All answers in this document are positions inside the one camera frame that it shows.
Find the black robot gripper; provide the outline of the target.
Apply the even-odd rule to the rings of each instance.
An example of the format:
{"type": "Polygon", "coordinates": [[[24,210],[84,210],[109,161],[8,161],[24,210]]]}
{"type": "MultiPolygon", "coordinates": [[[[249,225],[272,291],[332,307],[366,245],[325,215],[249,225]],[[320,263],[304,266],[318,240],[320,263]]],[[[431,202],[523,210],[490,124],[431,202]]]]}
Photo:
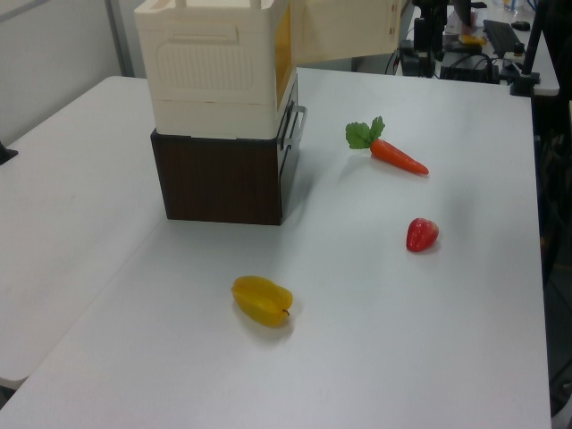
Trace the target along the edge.
{"type": "Polygon", "coordinates": [[[414,48],[417,76],[439,72],[442,62],[442,36],[447,20],[447,3],[414,3],[420,16],[414,19],[414,48]]]}

